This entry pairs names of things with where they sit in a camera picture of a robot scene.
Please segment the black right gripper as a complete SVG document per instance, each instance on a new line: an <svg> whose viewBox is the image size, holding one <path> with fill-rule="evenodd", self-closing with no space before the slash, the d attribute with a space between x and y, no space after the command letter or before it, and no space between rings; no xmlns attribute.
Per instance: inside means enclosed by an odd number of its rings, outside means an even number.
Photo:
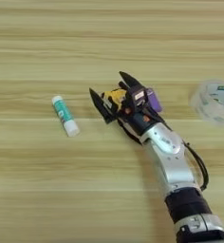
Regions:
<svg viewBox="0 0 224 243"><path fill-rule="evenodd" d="M120 75L122 80L119 82L121 94L118 97L117 118L123 129L128 125L136 137L141 136L153 125L164 123L164 119L152 106L147 88L126 72L120 71ZM89 89L89 93L104 121L111 123L115 120L103 106L103 99L92 88Z"/></svg>

